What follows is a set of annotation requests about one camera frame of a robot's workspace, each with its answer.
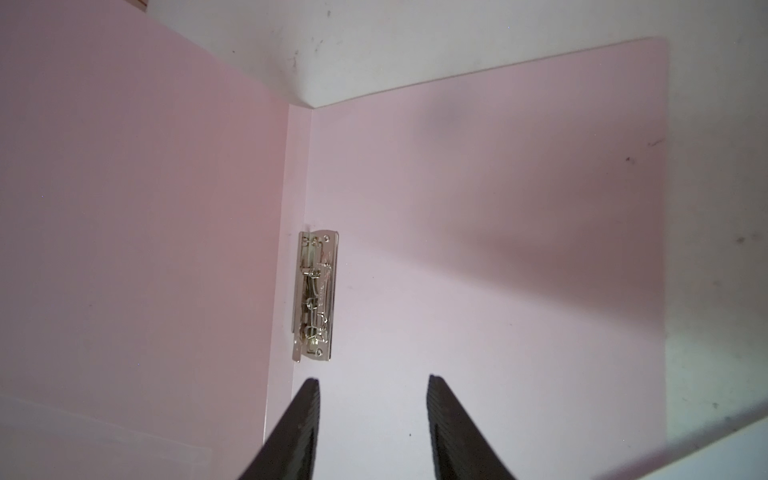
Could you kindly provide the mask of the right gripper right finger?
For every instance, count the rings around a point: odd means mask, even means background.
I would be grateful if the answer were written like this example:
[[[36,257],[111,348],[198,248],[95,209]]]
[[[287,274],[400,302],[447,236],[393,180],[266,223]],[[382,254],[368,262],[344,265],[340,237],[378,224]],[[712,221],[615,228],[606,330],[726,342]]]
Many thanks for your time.
[[[515,479],[442,377],[429,377],[426,405],[436,479]]]

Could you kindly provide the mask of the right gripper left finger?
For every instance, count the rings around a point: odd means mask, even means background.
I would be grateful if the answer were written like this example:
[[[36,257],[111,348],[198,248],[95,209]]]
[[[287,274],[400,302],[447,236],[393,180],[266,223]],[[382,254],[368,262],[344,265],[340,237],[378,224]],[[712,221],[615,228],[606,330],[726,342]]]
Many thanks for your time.
[[[240,480],[310,480],[320,424],[319,381],[309,378],[293,397]]]

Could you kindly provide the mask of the pink folder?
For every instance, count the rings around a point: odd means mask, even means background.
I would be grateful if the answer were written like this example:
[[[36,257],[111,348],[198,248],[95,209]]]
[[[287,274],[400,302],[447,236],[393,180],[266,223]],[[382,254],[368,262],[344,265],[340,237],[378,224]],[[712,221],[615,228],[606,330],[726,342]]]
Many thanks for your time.
[[[121,1],[1,5],[1,475],[430,479],[444,377],[521,479],[665,458],[668,45],[294,106]],[[298,237],[339,233],[332,354]]]

